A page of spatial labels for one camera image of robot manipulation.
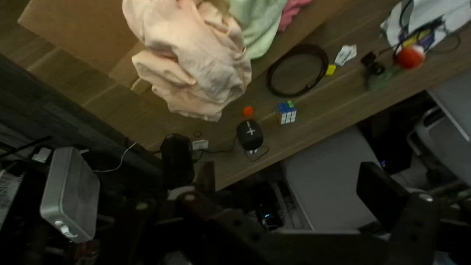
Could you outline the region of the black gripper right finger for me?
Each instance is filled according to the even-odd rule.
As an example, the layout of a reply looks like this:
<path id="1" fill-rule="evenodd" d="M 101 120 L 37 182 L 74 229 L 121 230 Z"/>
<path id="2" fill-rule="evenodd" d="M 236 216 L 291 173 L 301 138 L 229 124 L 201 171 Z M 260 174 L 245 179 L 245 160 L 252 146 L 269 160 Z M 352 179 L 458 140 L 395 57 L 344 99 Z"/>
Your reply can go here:
<path id="1" fill-rule="evenodd" d="M 357 195 L 391 233 L 385 265 L 432 265 L 438 246 L 435 202 L 408 193 L 375 163 L 363 163 Z"/>

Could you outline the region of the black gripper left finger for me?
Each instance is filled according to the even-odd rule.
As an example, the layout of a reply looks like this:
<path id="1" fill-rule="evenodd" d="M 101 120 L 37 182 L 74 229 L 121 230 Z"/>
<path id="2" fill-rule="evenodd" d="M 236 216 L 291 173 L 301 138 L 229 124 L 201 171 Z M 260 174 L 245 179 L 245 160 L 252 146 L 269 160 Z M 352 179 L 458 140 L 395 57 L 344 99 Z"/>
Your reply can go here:
<path id="1" fill-rule="evenodd" d="M 210 246 L 194 210 L 214 192 L 216 167 L 207 163 L 198 180 L 179 188 L 173 199 L 120 217 L 98 265 L 205 265 Z"/>

